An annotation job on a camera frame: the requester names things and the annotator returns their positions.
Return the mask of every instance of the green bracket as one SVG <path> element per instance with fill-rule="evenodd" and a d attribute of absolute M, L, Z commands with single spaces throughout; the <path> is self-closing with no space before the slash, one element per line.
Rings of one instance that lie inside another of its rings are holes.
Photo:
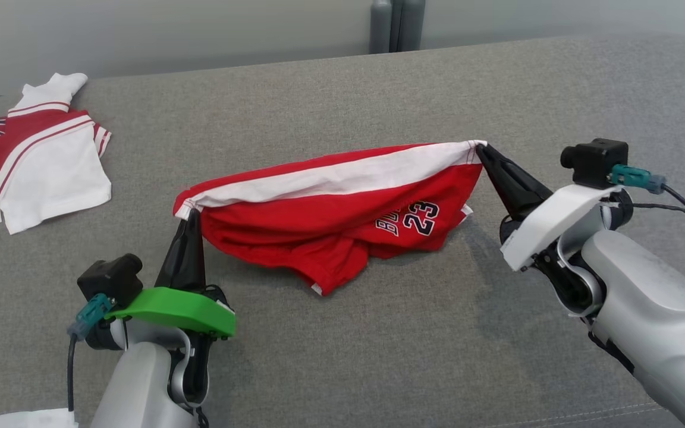
<path fill-rule="evenodd" d="M 225 304 L 204 295 L 168 287 L 144 289 L 126 309 L 112 311 L 105 319 L 135 317 L 149 323 L 207 333 L 234 336 L 237 317 Z"/>

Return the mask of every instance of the robot arm with green bracket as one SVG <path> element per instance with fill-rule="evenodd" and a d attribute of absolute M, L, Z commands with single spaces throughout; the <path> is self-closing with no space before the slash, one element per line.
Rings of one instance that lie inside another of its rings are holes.
<path fill-rule="evenodd" d="M 92 426 L 207 426 L 200 406 L 209 388 L 209 349 L 234 336 L 236 316 L 220 287 L 206 286 L 199 212 L 179 224 L 154 288 L 142 288 L 141 268 L 126 254 L 98 261 L 78 279 L 88 306 L 100 297 L 112 307 L 87 331 L 87 344 L 125 351 Z M 69 403 L 71 390 L 68 372 Z"/>

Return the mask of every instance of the gray wall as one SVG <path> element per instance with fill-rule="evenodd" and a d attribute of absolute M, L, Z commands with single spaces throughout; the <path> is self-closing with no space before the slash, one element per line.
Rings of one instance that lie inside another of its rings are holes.
<path fill-rule="evenodd" d="M 370 0 L 0 0 L 0 94 L 90 78 L 365 54 Z M 645 29 L 685 0 L 427 0 L 422 47 Z"/>

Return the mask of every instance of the gray fabric surface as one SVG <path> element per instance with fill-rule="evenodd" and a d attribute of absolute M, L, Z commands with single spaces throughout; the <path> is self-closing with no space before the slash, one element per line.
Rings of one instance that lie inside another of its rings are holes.
<path fill-rule="evenodd" d="M 0 98 L 0 114 L 17 96 Z M 74 106 L 114 132 L 111 202 L 10 236 L 0 226 L 0 414 L 65 406 L 76 277 L 133 252 L 155 280 L 180 190 L 210 178 L 414 141 L 487 139 L 550 187 L 559 155 L 600 136 L 685 195 L 685 38 L 531 40 L 89 81 Z M 634 192 L 636 200 L 671 202 Z M 320 298 L 286 271 L 206 246 L 237 310 L 212 348 L 212 426 L 678 427 L 569 319 L 546 280 L 498 251 L 487 179 L 440 252 L 371 260 Z M 626 233 L 685 273 L 685 216 Z M 88 426 L 119 353 L 79 345 Z"/>

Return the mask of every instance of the red and white clothing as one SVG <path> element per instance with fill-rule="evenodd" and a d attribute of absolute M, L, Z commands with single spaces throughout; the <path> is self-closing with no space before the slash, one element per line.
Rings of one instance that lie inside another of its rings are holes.
<path fill-rule="evenodd" d="M 55 74 L 41 86 L 26 85 L 0 118 L 0 209 L 11 234 L 111 198 L 99 160 L 111 133 L 85 111 L 69 109 L 86 80 Z"/>
<path fill-rule="evenodd" d="M 321 295 L 350 281 L 369 255 L 437 250 L 471 212 L 465 202 L 484 141 L 412 144 L 329 155 L 203 182 L 174 215 L 202 212 L 213 246 L 287 266 Z"/>

